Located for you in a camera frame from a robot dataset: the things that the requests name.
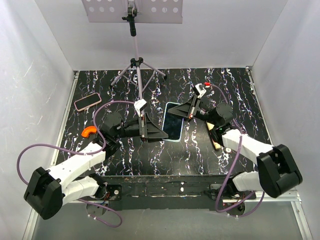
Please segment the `phone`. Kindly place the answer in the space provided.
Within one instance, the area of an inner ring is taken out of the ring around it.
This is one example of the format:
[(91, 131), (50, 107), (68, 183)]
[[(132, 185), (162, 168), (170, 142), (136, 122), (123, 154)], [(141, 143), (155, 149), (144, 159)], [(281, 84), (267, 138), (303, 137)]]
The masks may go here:
[(92, 93), (74, 102), (75, 109), (78, 112), (84, 111), (92, 106), (99, 104), (102, 101), (99, 93)]
[(167, 102), (165, 105), (162, 130), (168, 135), (168, 138), (165, 139), (166, 141), (179, 142), (181, 140), (184, 119), (169, 113), (171, 108), (179, 105), (179, 103), (175, 102)]

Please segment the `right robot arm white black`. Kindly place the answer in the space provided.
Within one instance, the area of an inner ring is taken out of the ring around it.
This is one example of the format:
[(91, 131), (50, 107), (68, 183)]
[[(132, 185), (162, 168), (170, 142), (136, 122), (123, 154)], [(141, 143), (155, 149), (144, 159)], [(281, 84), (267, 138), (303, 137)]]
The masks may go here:
[(260, 142), (232, 126), (232, 107), (225, 102), (213, 108), (207, 107), (198, 97), (168, 110), (171, 115), (185, 120), (197, 118), (213, 125), (211, 137), (222, 147), (236, 151), (257, 166), (257, 171), (242, 172), (228, 176), (219, 189), (221, 196), (237, 199), (245, 191), (263, 191), (277, 198), (303, 182), (302, 174), (289, 148), (283, 144), (274, 146)]

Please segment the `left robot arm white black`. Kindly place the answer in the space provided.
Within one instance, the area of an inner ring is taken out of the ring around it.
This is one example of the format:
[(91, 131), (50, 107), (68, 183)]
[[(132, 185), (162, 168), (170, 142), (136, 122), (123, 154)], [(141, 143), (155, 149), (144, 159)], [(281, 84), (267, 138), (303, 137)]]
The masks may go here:
[(128, 122), (123, 121), (120, 113), (110, 113), (99, 131), (101, 134), (79, 154), (48, 169), (39, 167), (32, 173), (23, 198), (42, 219), (52, 218), (63, 205), (80, 198), (101, 200), (106, 196), (107, 182), (96, 173), (78, 178), (112, 156), (121, 146), (118, 139), (140, 137), (152, 143), (168, 138), (147, 113)]

